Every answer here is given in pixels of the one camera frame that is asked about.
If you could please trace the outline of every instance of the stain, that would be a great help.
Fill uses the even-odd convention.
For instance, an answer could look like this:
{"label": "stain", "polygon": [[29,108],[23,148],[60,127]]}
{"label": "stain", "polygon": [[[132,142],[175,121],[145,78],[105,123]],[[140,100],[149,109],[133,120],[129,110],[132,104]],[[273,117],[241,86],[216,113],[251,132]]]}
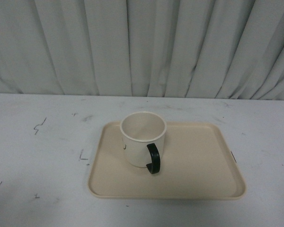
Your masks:
{"label": "stain", "polygon": [[63,141],[69,141],[68,139],[66,139],[66,138],[61,138],[61,137],[59,137],[58,139],[63,140]]}
{"label": "stain", "polygon": [[219,119],[219,118],[217,118],[217,117],[212,116],[212,118],[213,118],[213,119],[215,119],[216,121],[220,122],[220,123],[224,123],[224,124],[226,124],[226,122],[224,122],[224,121],[220,120],[220,119]]}
{"label": "stain", "polygon": [[57,204],[57,203],[59,203],[59,202],[60,202],[60,198],[57,197],[57,198],[55,199],[55,201],[53,202],[53,204]]}
{"label": "stain", "polygon": [[83,122],[88,122],[90,121],[94,116],[93,115],[90,115],[90,116],[87,116],[85,118],[82,119]]}
{"label": "stain", "polygon": [[120,102],[119,107],[122,108],[125,104],[125,101]]}

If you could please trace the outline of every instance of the plastic tray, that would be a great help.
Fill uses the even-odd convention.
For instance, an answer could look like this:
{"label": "plastic tray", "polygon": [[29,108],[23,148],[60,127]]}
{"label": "plastic tray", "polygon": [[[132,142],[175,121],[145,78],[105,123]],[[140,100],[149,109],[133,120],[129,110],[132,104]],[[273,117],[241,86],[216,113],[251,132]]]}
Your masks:
{"label": "plastic tray", "polygon": [[100,198],[234,200],[246,185],[219,128],[211,123],[167,122],[161,170],[129,164],[120,122],[102,131],[88,187]]}

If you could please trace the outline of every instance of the tray rim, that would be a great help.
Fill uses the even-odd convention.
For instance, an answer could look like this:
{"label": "tray rim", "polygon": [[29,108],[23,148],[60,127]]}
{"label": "tray rim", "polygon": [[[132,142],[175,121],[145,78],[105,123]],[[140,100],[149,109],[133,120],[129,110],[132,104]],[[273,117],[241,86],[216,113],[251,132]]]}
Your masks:
{"label": "tray rim", "polygon": [[246,185],[246,181],[238,167],[238,164],[237,164],[237,161],[231,151],[231,149],[229,148],[225,138],[224,138],[224,135],[222,134],[220,128],[216,125],[216,124],[213,124],[211,122],[188,122],[188,121],[184,121],[184,122],[181,122],[181,121],[166,121],[167,123],[167,127],[171,124],[180,124],[180,125],[192,125],[192,124],[195,124],[195,125],[208,125],[212,128],[215,128],[215,130],[217,130],[223,140],[223,143],[225,145],[225,147],[227,148],[227,152],[229,153],[229,155],[232,157],[232,161],[233,161],[233,164],[235,165],[236,167],[236,171],[238,172],[238,175],[240,177],[240,181],[242,182],[242,186],[243,186],[243,193],[239,196],[233,196],[233,197],[200,197],[200,198],[191,198],[191,197],[173,197],[173,196],[124,196],[124,195],[100,195],[100,194],[97,194],[95,193],[91,187],[90,187],[90,180],[92,178],[92,173],[93,173],[93,170],[95,168],[95,161],[97,160],[97,157],[98,157],[98,151],[99,151],[99,145],[103,139],[103,132],[104,130],[109,127],[109,126],[113,126],[113,125],[119,125],[121,121],[111,121],[111,122],[108,122],[106,123],[102,130],[101,130],[101,136],[100,136],[100,139],[98,141],[98,145],[97,145],[97,150],[96,150],[96,154],[94,156],[94,160],[93,160],[93,164],[92,164],[92,167],[90,168],[90,172],[89,172],[89,177],[88,177],[88,180],[87,180],[87,187],[89,189],[89,192],[97,197],[97,198],[100,198],[100,199],[137,199],[137,200],[191,200],[191,201],[233,201],[233,200],[238,200],[238,199],[241,199],[247,192],[247,185]]}

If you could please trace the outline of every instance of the curtain fold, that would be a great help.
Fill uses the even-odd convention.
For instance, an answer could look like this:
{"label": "curtain fold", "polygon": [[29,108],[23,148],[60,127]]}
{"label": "curtain fold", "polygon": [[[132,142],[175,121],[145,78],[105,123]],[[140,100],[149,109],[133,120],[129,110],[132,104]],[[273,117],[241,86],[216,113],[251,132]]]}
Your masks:
{"label": "curtain fold", "polygon": [[0,0],[0,93],[284,100],[284,0]]}

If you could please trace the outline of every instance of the table surface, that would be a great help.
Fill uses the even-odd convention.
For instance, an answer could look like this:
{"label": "table surface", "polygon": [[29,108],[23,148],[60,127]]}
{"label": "table surface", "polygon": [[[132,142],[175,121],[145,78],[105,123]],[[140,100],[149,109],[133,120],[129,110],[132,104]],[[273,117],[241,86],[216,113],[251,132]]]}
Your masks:
{"label": "table surface", "polygon": [[[245,178],[236,201],[99,199],[105,124],[136,111],[216,124]],[[0,94],[0,227],[282,226],[284,101]]]}

